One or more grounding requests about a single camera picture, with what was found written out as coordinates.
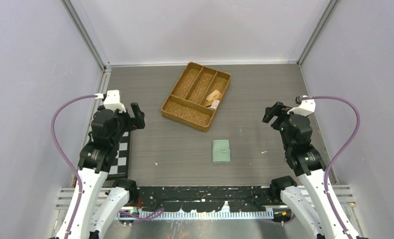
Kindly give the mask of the gold VIP card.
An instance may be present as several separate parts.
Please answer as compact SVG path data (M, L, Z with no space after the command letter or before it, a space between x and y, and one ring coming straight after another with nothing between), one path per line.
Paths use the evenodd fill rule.
M212 100L220 100L222 97L222 93L219 90L214 90L212 93L210 93L207 97L207 101L212 101Z

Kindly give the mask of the green card holder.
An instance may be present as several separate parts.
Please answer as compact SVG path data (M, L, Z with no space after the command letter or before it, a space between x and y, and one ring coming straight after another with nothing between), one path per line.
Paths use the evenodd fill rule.
M231 161L230 142L226 139L216 139L212 142L212 162L229 163Z

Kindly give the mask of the stack of cards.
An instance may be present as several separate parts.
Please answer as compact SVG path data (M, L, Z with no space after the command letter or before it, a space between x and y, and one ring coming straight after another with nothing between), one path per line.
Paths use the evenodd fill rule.
M220 100L214 99L214 100L206 101L204 103L204 106L207 107L208 109L216 110L219 103L220 103Z

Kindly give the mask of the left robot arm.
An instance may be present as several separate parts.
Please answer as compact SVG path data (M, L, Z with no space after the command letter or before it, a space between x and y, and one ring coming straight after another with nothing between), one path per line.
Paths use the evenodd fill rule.
M118 154L126 132L145 127L144 112L138 103L131 103L134 117L119 109L99 106L91 122L89 140L80 152L77 184L57 239L102 239L121 207L133 206L138 200L136 182L118 179L109 195L98 207L98 196L112 162Z

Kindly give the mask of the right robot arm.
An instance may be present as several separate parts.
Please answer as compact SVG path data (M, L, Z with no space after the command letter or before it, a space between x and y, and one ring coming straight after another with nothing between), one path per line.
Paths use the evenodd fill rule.
M310 201L290 176L273 179L270 199L285 203L294 217L315 239L359 239L361 235L349 221L332 188L326 164L312 145L312 127L308 116L315 111L315 102L305 100L290 108L282 102L267 107L262 119L279 131L285 161L303 184Z

